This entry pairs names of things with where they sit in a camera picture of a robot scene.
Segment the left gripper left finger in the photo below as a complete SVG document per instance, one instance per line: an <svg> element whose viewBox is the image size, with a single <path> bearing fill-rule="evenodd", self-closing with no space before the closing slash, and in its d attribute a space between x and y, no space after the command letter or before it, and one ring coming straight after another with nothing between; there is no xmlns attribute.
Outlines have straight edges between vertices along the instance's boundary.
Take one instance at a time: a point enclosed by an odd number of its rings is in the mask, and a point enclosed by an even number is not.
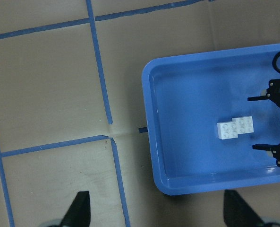
<svg viewBox="0 0 280 227"><path fill-rule="evenodd" d="M91 205L89 191L78 192L65 216L61 220L60 227L89 227L91 223Z"/></svg>

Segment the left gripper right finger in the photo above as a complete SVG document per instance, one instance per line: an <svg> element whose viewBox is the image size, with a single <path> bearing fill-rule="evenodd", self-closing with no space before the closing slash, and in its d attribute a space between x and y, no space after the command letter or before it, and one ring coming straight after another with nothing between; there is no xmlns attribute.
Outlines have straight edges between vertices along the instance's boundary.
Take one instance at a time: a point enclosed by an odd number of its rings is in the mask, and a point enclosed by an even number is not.
<svg viewBox="0 0 280 227"><path fill-rule="evenodd" d="M265 224L235 190L224 191L223 219L227 227L263 227Z"/></svg>

